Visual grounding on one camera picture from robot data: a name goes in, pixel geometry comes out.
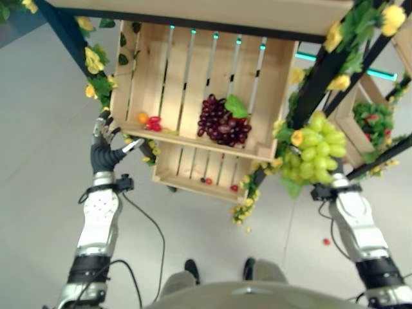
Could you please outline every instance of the black shoe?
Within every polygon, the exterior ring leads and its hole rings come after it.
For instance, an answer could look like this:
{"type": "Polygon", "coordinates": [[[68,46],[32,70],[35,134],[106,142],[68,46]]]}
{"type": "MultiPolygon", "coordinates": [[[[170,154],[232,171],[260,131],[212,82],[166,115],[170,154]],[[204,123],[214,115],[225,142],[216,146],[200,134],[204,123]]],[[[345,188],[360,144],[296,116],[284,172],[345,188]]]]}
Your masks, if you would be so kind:
{"type": "Polygon", "coordinates": [[[196,279],[196,284],[200,284],[200,276],[199,276],[199,271],[198,267],[196,266],[196,263],[192,259],[188,259],[185,263],[185,270],[190,272],[193,277],[196,279]]]}
{"type": "Polygon", "coordinates": [[[252,280],[253,277],[253,266],[255,265],[256,260],[252,257],[248,258],[243,267],[243,280],[252,280]]]}

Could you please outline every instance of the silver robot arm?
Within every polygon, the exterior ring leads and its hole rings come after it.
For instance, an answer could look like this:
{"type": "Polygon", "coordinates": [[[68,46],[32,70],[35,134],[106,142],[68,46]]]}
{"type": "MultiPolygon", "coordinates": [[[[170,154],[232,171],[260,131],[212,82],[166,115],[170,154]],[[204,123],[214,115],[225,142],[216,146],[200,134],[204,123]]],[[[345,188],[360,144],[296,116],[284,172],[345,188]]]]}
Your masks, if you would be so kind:
{"type": "Polygon", "coordinates": [[[113,121],[109,114],[109,111],[100,114],[93,129],[90,154],[93,181],[79,200],[84,202],[84,226],[56,309],[71,308],[74,304],[98,308],[106,297],[106,280],[118,234],[117,220],[122,210],[118,193],[133,188],[128,175],[115,180],[113,171],[127,152],[144,142],[138,139],[122,149],[111,150],[110,143],[120,130],[109,132],[113,121]]]}
{"type": "Polygon", "coordinates": [[[329,210],[342,242],[366,287],[374,308],[412,308],[412,289],[407,286],[384,236],[372,218],[371,206],[359,186],[335,173],[329,210]]]}

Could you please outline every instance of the small wooden crate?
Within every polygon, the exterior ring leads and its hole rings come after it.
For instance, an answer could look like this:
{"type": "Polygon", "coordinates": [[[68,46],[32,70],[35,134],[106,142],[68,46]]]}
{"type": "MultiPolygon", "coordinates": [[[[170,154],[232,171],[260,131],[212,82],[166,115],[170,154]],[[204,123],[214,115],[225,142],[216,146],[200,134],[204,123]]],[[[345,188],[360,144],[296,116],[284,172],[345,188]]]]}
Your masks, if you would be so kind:
{"type": "Polygon", "coordinates": [[[162,142],[153,181],[241,203],[247,191],[239,186],[234,192],[230,186],[238,185],[250,172],[251,163],[251,159],[231,154],[162,142]],[[200,178],[210,178],[212,184],[202,183],[200,178]]]}
{"type": "Polygon", "coordinates": [[[353,107],[358,101],[389,104],[380,93],[372,78],[365,74],[330,115],[329,119],[346,135],[346,159],[354,168],[364,164],[362,153],[375,150],[354,119],[353,107]]]}
{"type": "Polygon", "coordinates": [[[112,113],[122,131],[172,144],[271,161],[276,151],[272,124],[281,117],[296,43],[233,33],[215,33],[144,23],[138,34],[129,22],[121,29],[127,44],[119,52],[128,59],[117,65],[118,88],[112,113]],[[215,144],[198,137],[202,100],[233,93],[250,108],[252,126],[244,147],[215,144]],[[136,121],[139,112],[161,116],[162,127],[177,135],[147,131],[136,121]]]}

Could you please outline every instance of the red grapes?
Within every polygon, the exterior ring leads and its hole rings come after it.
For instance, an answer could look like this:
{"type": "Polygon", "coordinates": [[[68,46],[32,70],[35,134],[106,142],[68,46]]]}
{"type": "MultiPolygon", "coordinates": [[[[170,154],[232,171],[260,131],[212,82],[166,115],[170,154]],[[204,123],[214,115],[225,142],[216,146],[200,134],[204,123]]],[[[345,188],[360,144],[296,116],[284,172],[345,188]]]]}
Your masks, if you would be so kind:
{"type": "Polygon", "coordinates": [[[198,136],[206,133],[217,144],[230,147],[244,144],[252,127],[246,124],[246,118],[233,118],[232,113],[225,109],[225,102],[225,98],[218,100],[214,95],[209,95],[202,102],[198,136]]]}

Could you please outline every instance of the white floor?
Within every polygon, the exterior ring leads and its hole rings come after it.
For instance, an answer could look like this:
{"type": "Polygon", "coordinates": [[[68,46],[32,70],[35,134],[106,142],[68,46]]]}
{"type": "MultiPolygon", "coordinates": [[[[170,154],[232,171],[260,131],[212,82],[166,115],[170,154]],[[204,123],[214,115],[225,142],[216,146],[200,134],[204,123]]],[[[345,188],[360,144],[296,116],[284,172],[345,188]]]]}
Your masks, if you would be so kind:
{"type": "MultiPolygon", "coordinates": [[[[116,29],[99,30],[93,39],[114,59],[116,29]]],[[[82,227],[77,199],[91,181],[89,140],[98,103],[84,97],[85,78],[48,25],[0,49],[0,64],[0,306],[53,306],[82,227]]],[[[401,133],[410,131],[410,94],[406,100],[397,116],[401,133]]],[[[130,154],[117,173],[131,174],[136,189],[130,197],[165,234],[164,278],[194,258],[203,282],[239,280],[244,260],[254,256],[279,263],[293,285],[341,298],[362,291],[355,267],[333,245],[323,245],[329,222],[317,214],[319,203],[308,189],[292,201],[276,176],[266,179],[245,224],[252,228],[247,234],[245,226],[230,222],[232,205],[185,191],[173,194],[151,182],[151,170],[140,159],[139,152],[130,154]]],[[[365,182],[364,193],[406,274],[412,272],[411,151],[399,159],[402,165],[385,177],[365,182]]],[[[156,293],[160,254],[155,228],[124,204],[115,255],[132,265],[145,304],[156,293]]],[[[136,306],[127,270],[115,266],[110,276],[106,307],[136,306]]]]}

